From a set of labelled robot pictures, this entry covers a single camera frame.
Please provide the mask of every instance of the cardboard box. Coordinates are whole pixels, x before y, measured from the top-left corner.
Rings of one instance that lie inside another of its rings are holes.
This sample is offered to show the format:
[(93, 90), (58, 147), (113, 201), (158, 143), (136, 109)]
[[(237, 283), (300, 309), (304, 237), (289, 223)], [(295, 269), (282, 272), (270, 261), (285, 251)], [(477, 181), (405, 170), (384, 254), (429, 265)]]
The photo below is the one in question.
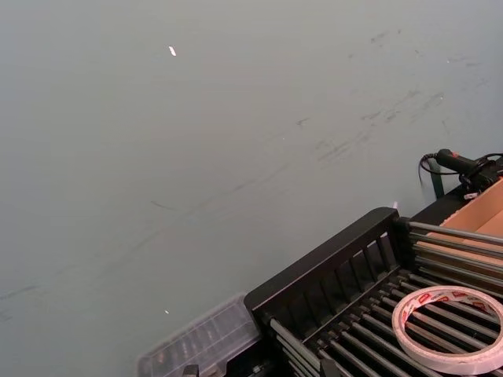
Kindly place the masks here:
[[(482, 195), (468, 203), (456, 213), (452, 214), (440, 226), (503, 238), (503, 180), (499, 181), (497, 184), (487, 189)], [(424, 242), (418, 243), (419, 245), (435, 248), (436, 250), (441, 251), (445, 256), (453, 255), (467, 258), (475, 262), (484, 262), (488, 264), (489, 267), (474, 266), (465, 262), (453, 261), (452, 258), (443, 258), (442, 256), (430, 253), (418, 253), (422, 257), (449, 265), (455, 265), (475, 273), (482, 273), (484, 275), (503, 279), (503, 247), (479, 241), (463, 240), (461, 238), (445, 236), (433, 232), (428, 235), (435, 238), (442, 238), (444, 240), (465, 243), (501, 252), (501, 257), (487, 257), (484, 255), (474, 254), (470, 251), (461, 251)]]

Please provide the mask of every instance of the gray wall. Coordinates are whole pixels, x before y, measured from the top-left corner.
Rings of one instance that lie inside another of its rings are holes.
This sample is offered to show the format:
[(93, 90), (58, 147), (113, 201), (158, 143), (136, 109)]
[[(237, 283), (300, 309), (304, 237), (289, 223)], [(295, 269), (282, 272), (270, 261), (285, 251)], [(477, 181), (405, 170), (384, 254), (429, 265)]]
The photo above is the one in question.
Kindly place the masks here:
[(366, 211), (421, 209), (425, 152), (501, 151), (502, 13), (3, 0), (0, 374), (133, 375)]

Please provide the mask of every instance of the clear plastic container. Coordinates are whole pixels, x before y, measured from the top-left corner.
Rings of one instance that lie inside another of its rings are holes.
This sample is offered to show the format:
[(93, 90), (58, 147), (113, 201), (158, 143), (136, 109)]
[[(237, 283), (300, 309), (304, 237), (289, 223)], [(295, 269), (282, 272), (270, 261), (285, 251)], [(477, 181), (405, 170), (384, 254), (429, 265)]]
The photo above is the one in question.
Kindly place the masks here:
[(198, 364), (201, 377), (221, 377), (227, 362), (260, 338), (238, 295), (138, 359), (138, 377), (180, 377), (183, 368)]

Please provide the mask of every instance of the metal rod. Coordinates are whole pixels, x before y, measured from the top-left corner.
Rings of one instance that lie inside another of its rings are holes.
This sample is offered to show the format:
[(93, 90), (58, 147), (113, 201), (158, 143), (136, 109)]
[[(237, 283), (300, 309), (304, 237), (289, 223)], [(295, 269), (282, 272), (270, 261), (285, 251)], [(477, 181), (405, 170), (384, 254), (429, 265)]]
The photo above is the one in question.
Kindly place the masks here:
[(345, 338), (349, 343), (351, 343), (353, 346), (359, 348), (362, 350), (364, 353), (367, 354), (372, 360), (376, 361), (377, 363), (381, 364), (383, 367), (385, 367), (388, 371), (394, 373), (398, 377), (412, 377), (409, 373), (404, 372), (402, 369), (398, 368), (396, 365), (390, 363), (388, 360), (386, 360), (384, 357), (379, 355), (376, 351), (365, 345), (364, 343), (360, 342), (357, 340), (354, 336), (349, 335), (347, 332), (343, 331), (341, 333), (342, 337)]
[(330, 341), (330, 346), (337, 351), (340, 355), (346, 358), (346, 360), (350, 361), (355, 367), (357, 367), (360, 371), (365, 373), (368, 377), (380, 377), (377, 373), (374, 372), (367, 364), (358, 359), (354, 354), (346, 350), (339, 343)]
[(471, 277), (473, 279), (477, 279), (483, 281), (485, 283), (493, 284), (497, 287), (503, 288), (503, 280), (494, 279), (493, 277), (489, 277), (487, 275), (483, 275), (482, 273), (474, 273), (473, 271), (468, 271), (466, 269), (460, 269), (453, 265), (447, 265), (446, 263), (434, 262), (429, 259), (423, 257), (416, 257), (416, 262), (422, 265), (428, 265), (435, 268), (445, 269), (451, 273), (459, 273), (460, 275)]
[(458, 250), (463, 250), (463, 251), (469, 251), (473, 254), (486, 255), (488, 257), (496, 257), (496, 258), (503, 257), (503, 251), (497, 251), (495, 249), (486, 249), (484, 247), (467, 245), (466, 243), (458, 243), (458, 242), (453, 242), (453, 241), (449, 241), (449, 240), (443, 240), (443, 239), (440, 239), (437, 237), (425, 236), (425, 235), (419, 234), (419, 233), (410, 233), (410, 237), (413, 240), (423, 241), (423, 242), (427, 242), (427, 243), (433, 243), (434, 245), (451, 247), (453, 249), (458, 249)]
[(374, 343), (376, 343), (379, 347), (384, 348), (387, 350), (389, 353), (394, 354), (396, 357), (399, 357), (400, 359), (404, 360), (406, 363), (412, 365), (415, 367), (415, 369), (423, 372), (425, 375), (429, 375), (430, 377), (442, 377), (439, 373), (431, 370), (430, 368), (426, 368), (425, 366), (419, 364), (417, 361), (414, 359), (411, 359), (407, 354), (405, 354), (403, 351), (399, 350), (389, 342), (385, 341), (382, 339), (380, 336), (375, 335), (373, 332), (368, 330), (367, 328), (364, 328), (361, 326), (359, 323), (353, 323), (353, 328), (365, 336), (368, 339), (371, 339)]
[(447, 236), (455, 236), (460, 238), (465, 238), (467, 240), (482, 241), (486, 243), (491, 243), (493, 245), (503, 246), (503, 239), (500, 237), (495, 237), (490, 234), (465, 232), (464, 230), (444, 228), (442, 226), (424, 224), (422, 222), (411, 221), (409, 222), (411, 228), (428, 230), (429, 232), (435, 232), (439, 234), (445, 234)]
[[(404, 287), (405, 289), (408, 289), (408, 290), (410, 290), (412, 292), (417, 291), (418, 289), (420, 289), (420, 287), (417, 287), (415, 285), (412, 285), (412, 284), (409, 284), (409, 283), (406, 283), (406, 282), (403, 282), (403, 281), (400, 283), (400, 285), (402, 287)], [(471, 314), (471, 315), (473, 315), (475, 317), (478, 317), (478, 318), (480, 318), (482, 320), (487, 320), (488, 322), (491, 322), (492, 324), (500, 324), (496, 317), (493, 317), (490, 314), (484, 313), (484, 312), (482, 312), (480, 310), (473, 309), (471, 306), (462, 304), (460, 302), (448, 301), (448, 302), (444, 302), (444, 304), (446, 306), (450, 306), (452, 308), (458, 309), (458, 310), (460, 310), (460, 311), (462, 311), (464, 313)]]
[(446, 341), (445, 339), (440, 338), (439, 336), (432, 334), (430, 331), (420, 328), (415, 324), (411, 324), (410, 322), (406, 322), (406, 328), (415, 332), (416, 334), (422, 336), (433, 342), (434, 344), (442, 347), (445, 350), (448, 350), (451, 353), (466, 353), (466, 350), (454, 345), (451, 342)]
[(303, 376), (304, 376), (304, 377), (307, 377), (304, 373), (302, 373), (302, 372), (300, 371), (300, 368), (298, 368), (298, 367), (297, 367), (297, 365), (295, 365), (292, 361), (289, 361), (288, 363), (290, 364), (290, 367), (292, 367), (293, 371), (294, 371), (297, 375), (299, 375), (300, 377), (303, 377)]
[(324, 359), (333, 361), (336, 364), (337, 369), (339, 369), (340, 375), (342, 375), (343, 377), (353, 377), (353, 375), (350, 372), (348, 372), (346, 368), (344, 368), (341, 364), (339, 364), (333, 357), (327, 354), (324, 350), (320, 350), (318, 353)]
[(469, 344), (470, 346), (473, 346), (479, 350), (482, 348), (487, 347), (487, 344), (484, 342), (480, 342), (479, 340), (476, 340), (472, 338), (469, 335), (466, 335), (464, 332), (458, 331), (455, 328), (452, 328), (451, 326), (448, 326), (446, 324), (443, 324), (442, 322), (439, 322), (437, 320), (434, 320), (433, 318), (426, 316), (424, 314), (418, 313), (418, 312), (412, 312), (411, 314), (413, 317), (417, 318), (421, 322), (425, 324), (429, 324), (430, 326), (445, 332), (446, 334), (449, 334), (453, 336), (456, 339), (461, 340), (462, 342), (465, 342), (466, 344)]
[[(405, 293), (397, 290), (397, 289), (391, 289), (391, 293), (399, 298), (404, 298), (406, 296)], [(448, 320), (453, 320), (457, 322), (458, 324), (465, 326), (467, 328), (472, 329), (475, 333), (478, 332), (480, 334), (483, 334), (485, 336), (488, 336), (492, 339), (496, 339), (497, 336), (499, 335), (496, 331), (492, 331), (489, 328), (486, 328), (485, 326), (482, 326), (480, 324), (476, 324), (475, 322), (471, 320), (467, 320), (466, 318), (463, 318), (461, 316), (458, 316), (455, 313), (452, 313), (448, 310), (439, 308), (437, 306), (433, 306), (431, 304), (425, 305), (424, 308), (432, 313), (438, 314), (441, 317), (445, 317)]]
[[(393, 329), (390, 326), (387, 326), (380, 320), (376, 320), (374, 317), (370, 316), (369, 314), (363, 314), (362, 318), (369, 322), (372, 326), (379, 328), (381, 331), (385, 332), (386, 334), (392, 336), (395, 339), (395, 333), (393, 332)], [(419, 326), (416, 326), (415, 324), (411, 324), (410, 322), (406, 322), (406, 328), (411, 330), (412, 332), (422, 336), (423, 338), (426, 338), (433, 343), (441, 346), (443, 349), (448, 350), (452, 353), (466, 353), (465, 350), (462, 348), (455, 346), (451, 342), (447, 342), (446, 340), (438, 337), (437, 335), (432, 334), (430, 331), (425, 330), (423, 328), (420, 328)]]
[(372, 326), (379, 328), (382, 332), (385, 332), (387, 335), (390, 335), (393, 338), (395, 338), (395, 333), (393, 332), (393, 329), (384, 324), (383, 322), (381, 322), (380, 320), (377, 320), (366, 313), (362, 315), (362, 318), (367, 322), (369, 322)]
[(496, 293), (494, 291), (490, 291), (489, 289), (486, 289), (486, 288), (478, 287), (478, 286), (473, 285), (473, 284), (466, 283), (463, 280), (459, 280), (459, 279), (455, 279), (453, 277), (445, 276), (445, 275), (443, 275), (441, 273), (437, 273), (436, 271), (433, 271), (433, 270), (430, 270), (430, 269), (427, 269), (427, 268), (424, 268), (424, 267), (420, 267), (419, 270), (422, 273), (427, 273), (428, 275), (437, 277), (437, 278), (442, 279), (442, 280), (446, 280), (446, 281), (448, 281), (450, 283), (454, 283), (454, 284), (461, 285), (461, 286), (468, 287), (468, 288), (473, 288), (473, 289), (479, 290), (481, 292), (487, 293), (488, 295), (491, 295), (491, 296), (503, 299), (503, 295), (500, 295), (499, 293)]
[(495, 273), (503, 273), (503, 267), (501, 267), (501, 266), (491, 265), (490, 263), (485, 263), (485, 262), (481, 262), (481, 261), (476, 261), (474, 259), (461, 257), (460, 255), (448, 254), (443, 251), (436, 250), (433, 247), (428, 247), (428, 246), (424, 246), (424, 245), (414, 245), (414, 246), (412, 246), (412, 249), (414, 251), (418, 251), (418, 252), (438, 255), (442, 258), (451, 259), (453, 261), (468, 263), (469, 265), (476, 265), (477, 267), (480, 267), (481, 269), (487, 269), (487, 270), (493, 271)]
[(284, 340), (286, 340), (290, 346), (297, 352), (299, 353), (300, 356), (302, 356), (304, 359), (306, 359), (313, 367), (315, 370), (319, 371), (320, 370), (320, 361), (312, 353), (309, 351), (295, 336), (292, 335), (290, 331), (288, 331), (286, 328), (280, 325), (280, 323), (272, 319), (270, 322), (270, 326), (275, 330)]
[(318, 372), (314, 370), (312, 366), (309, 365), (309, 363), (304, 360), (299, 353), (297, 353), (289, 344), (286, 342), (284, 339), (281, 337), (277, 337), (278, 342), (284, 347), (283, 351), (287, 354), (290, 359), (295, 361), (297, 364), (302, 365), (303, 369), (306, 370), (306, 373), (308, 375), (318, 375)]
[[(374, 309), (376, 312), (382, 313), (386, 317), (389, 317), (391, 319), (391, 313), (389, 313), (387, 310), (380, 308), (379, 306), (373, 306), (372, 309)], [(391, 336), (393, 339), (395, 339), (395, 333), (393, 332), (393, 329), (386, 325), (385, 323), (381, 322), (380, 320), (377, 320), (376, 318), (370, 316), (367, 313), (364, 313), (362, 315), (362, 318), (375, 328), (378, 328), (385, 334)], [(423, 328), (420, 328), (419, 326), (415, 324), (411, 324), (409, 321), (406, 322), (406, 328), (411, 330), (412, 332), (418, 334), (419, 336), (428, 339), (429, 341), (433, 342), (434, 344), (442, 347), (444, 350), (447, 350), (451, 353), (466, 353), (466, 350), (460, 348), (459, 346), (454, 345), (451, 342), (446, 341), (445, 339), (440, 338), (439, 336), (432, 334), (430, 331), (425, 330)], [(490, 373), (491, 375), (495, 375), (497, 377), (503, 377), (503, 371), (501, 369), (498, 369), (496, 371), (492, 371)]]

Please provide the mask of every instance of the double-sided tape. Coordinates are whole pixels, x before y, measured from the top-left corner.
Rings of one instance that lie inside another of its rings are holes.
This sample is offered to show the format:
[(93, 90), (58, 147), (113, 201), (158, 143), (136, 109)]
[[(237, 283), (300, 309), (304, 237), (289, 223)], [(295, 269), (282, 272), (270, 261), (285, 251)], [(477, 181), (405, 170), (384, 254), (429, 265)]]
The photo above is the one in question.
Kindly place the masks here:
[(404, 297), (393, 311), (393, 331), (403, 350), (415, 361), (438, 372), (478, 375), (503, 365), (503, 332), (493, 344), (472, 353), (442, 353), (422, 346), (406, 334), (406, 321), (417, 308), (432, 302), (457, 301), (476, 306), (497, 317), (503, 324), (503, 305), (475, 289), (442, 285), (415, 291)]

